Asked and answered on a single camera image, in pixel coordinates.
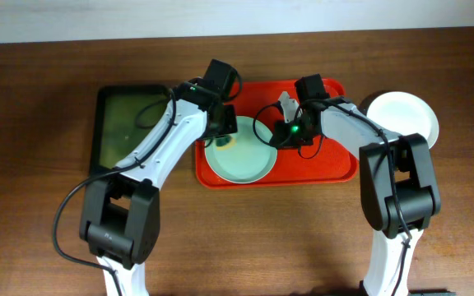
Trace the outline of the cream white plate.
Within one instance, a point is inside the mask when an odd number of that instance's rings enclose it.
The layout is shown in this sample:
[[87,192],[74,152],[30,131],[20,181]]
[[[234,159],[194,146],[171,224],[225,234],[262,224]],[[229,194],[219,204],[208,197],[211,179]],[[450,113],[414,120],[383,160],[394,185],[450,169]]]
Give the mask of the cream white plate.
[[434,110],[411,93],[390,91],[378,95],[369,104],[367,117],[403,136],[415,133],[422,135],[430,149],[439,137],[439,120]]

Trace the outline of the light green plate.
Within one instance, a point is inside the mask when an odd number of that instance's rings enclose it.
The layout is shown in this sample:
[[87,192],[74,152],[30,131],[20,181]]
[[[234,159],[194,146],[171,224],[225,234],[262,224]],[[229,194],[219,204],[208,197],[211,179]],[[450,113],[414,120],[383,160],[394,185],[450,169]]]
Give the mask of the light green plate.
[[270,173],[277,161],[277,149],[263,144],[272,132],[251,117],[237,117],[238,131],[230,134],[236,143],[228,150],[217,150],[215,143],[205,149],[204,156],[211,170],[220,178],[237,184],[254,183]]

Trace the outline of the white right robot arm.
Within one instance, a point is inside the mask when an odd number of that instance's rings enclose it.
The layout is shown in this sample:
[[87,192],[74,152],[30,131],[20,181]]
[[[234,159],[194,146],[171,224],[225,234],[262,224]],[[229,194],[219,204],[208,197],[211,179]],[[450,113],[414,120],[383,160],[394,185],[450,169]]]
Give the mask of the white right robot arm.
[[441,208],[427,140],[389,131],[341,96],[298,102],[283,94],[273,106],[283,119],[271,146],[295,149],[321,136],[358,160],[361,206],[373,230],[369,269],[358,293],[408,295],[414,251]]

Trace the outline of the yellow green sponge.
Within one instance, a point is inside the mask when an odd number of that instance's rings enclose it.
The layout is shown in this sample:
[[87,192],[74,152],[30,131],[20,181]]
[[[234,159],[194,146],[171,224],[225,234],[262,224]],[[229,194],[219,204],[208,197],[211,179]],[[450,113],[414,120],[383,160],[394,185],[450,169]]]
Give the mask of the yellow green sponge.
[[217,137],[215,139],[215,145],[217,150],[228,150],[233,147],[236,140],[231,135]]

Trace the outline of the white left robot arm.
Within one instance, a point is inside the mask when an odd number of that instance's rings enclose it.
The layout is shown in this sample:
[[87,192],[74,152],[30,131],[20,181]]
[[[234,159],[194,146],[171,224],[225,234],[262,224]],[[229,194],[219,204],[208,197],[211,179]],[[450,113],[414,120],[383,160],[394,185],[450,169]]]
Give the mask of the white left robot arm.
[[104,273],[108,295],[146,295],[145,261],[160,232],[160,190],[197,140],[237,131],[230,82],[197,78],[166,93],[145,138],[112,169],[90,176],[79,234]]

